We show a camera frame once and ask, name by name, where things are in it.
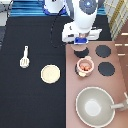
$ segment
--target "blue object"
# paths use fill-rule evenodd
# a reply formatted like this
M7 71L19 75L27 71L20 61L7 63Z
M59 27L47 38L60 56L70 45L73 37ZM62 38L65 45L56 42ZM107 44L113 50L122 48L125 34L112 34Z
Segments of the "blue object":
M86 44L87 42L88 42L87 38L76 37L74 44Z
M58 13L50 13L49 11L48 11L48 9L43 9L44 10L44 13L46 14L46 15L58 15ZM63 9L59 14L60 15L63 15L63 14L65 14L66 13L66 9Z

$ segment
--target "small plate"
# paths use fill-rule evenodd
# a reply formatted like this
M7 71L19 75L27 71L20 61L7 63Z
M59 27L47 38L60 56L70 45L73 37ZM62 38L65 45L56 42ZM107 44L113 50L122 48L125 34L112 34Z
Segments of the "small plate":
M55 65L46 65L41 70L41 78L46 83L55 83L60 78L60 70Z
M76 111L80 119L91 127L105 127L115 116L112 97L99 87L87 87L76 98Z

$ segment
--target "white spoon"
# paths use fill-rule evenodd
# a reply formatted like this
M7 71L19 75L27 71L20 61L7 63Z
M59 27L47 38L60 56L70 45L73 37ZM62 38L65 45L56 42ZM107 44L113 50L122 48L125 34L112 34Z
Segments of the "white spoon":
M29 66L29 59L27 58L28 56L28 46L25 46L25 50L24 50L24 56L23 58L21 58L20 60L20 66L22 68L27 68Z

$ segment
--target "white plate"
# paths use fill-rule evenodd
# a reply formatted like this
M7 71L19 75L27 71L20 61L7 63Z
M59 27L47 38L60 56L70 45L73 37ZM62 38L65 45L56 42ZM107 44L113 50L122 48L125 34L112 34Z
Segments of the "white plate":
M60 70L55 65L46 65L41 70L41 78L46 83L55 83L60 78Z

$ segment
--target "black cable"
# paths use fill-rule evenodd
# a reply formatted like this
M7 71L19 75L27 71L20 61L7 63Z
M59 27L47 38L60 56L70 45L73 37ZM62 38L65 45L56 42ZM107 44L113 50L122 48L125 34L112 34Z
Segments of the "black cable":
M55 22L56 22L58 16L60 15L61 11L64 9L64 7L63 7L63 8L59 11L59 13L56 15L55 20L53 21L53 24L52 24L52 27L51 27L51 33L50 33L50 39L51 39L51 41L50 41L50 42L51 42L51 44L52 44L52 46L53 46L54 48L59 48L59 47L61 47L61 46L67 45L67 43L64 43L64 44L55 46L55 45L53 45L53 42L52 42L52 31L53 31L54 24L55 24Z
M9 7L10 7L12 1L13 1L13 0L11 0L10 3L9 3L9 5L8 5L8 9L7 9L7 18L9 17L9 12L8 12L8 11L11 10Z

